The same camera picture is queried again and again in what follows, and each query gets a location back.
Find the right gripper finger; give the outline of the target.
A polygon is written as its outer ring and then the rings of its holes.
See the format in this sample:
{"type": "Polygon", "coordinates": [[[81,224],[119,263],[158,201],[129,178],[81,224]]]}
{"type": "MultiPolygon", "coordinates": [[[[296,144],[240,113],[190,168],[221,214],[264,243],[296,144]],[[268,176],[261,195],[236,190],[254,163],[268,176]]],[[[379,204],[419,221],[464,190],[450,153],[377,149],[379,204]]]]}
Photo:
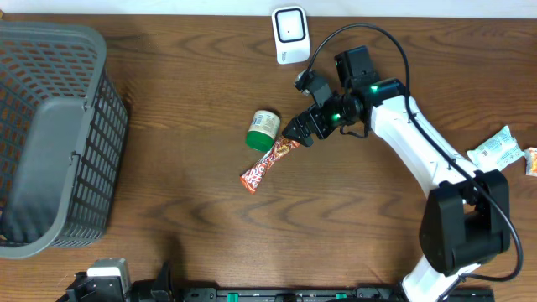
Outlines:
{"type": "Polygon", "coordinates": [[[308,125],[309,121],[310,114],[302,112],[290,120],[284,128],[283,134],[311,134],[310,126],[308,125]]]}
{"type": "Polygon", "coordinates": [[[314,140],[311,137],[311,131],[308,128],[288,125],[283,130],[282,135],[305,147],[311,147],[314,143],[314,140]]]}

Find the green lid white jar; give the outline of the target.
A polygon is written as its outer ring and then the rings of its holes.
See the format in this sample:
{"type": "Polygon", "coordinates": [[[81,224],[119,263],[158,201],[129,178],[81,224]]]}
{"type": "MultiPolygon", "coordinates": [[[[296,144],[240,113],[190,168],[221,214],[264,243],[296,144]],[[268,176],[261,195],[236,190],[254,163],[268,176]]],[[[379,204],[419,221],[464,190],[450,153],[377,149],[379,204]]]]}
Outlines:
{"type": "Polygon", "coordinates": [[[260,152],[268,152],[274,145],[279,126],[280,118],[275,113],[266,110],[256,111],[248,129],[246,145],[260,152]]]}

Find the orange chocolate bar wrapper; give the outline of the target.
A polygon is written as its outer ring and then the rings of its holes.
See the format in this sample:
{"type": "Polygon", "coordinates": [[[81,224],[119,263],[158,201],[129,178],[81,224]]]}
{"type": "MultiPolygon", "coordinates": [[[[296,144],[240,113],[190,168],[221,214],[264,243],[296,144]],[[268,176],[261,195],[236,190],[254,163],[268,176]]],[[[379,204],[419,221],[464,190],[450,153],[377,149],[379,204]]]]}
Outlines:
{"type": "Polygon", "coordinates": [[[254,194],[271,167],[292,149],[298,148],[299,146],[300,144],[292,139],[278,138],[273,147],[257,163],[240,176],[242,185],[249,193],[254,194]]]}

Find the teal wet wipes pack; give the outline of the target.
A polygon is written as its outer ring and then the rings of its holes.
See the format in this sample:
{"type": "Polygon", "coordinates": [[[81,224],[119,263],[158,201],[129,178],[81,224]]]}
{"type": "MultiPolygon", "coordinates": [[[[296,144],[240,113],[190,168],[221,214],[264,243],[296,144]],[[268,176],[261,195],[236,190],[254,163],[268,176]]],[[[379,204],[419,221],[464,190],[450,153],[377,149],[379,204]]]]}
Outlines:
{"type": "Polygon", "coordinates": [[[468,158],[483,172],[503,170],[524,156],[509,126],[504,126],[484,143],[467,151],[468,158]]]}

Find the orange tissue pack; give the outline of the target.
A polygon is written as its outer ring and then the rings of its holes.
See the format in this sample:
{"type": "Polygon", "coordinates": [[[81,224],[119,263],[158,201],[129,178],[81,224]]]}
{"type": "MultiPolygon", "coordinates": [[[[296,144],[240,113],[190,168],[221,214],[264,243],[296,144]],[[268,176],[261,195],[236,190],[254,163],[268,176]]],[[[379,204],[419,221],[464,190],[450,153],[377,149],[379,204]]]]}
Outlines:
{"type": "Polygon", "coordinates": [[[528,176],[537,176],[537,150],[536,148],[527,148],[524,151],[526,162],[525,174],[528,176]]]}

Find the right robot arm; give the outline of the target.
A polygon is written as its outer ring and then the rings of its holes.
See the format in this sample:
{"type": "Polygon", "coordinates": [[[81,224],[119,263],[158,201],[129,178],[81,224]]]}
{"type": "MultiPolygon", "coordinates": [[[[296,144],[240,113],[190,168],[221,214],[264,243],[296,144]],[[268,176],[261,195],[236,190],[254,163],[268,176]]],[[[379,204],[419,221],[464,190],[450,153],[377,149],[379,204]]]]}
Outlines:
{"type": "Polygon", "coordinates": [[[458,282],[510,247],[508,181],[462,157],[423,117],[404,84],[381,79],[366,47],[335,58],[342,92],[320,74],[302,71],[295,87],[313,104],[285,127],[285,138],[309,147],[357,122],[401,158],[427,199],[420,226],[423,252],[401,283],[400,298],[437,301],[458,282]]]}

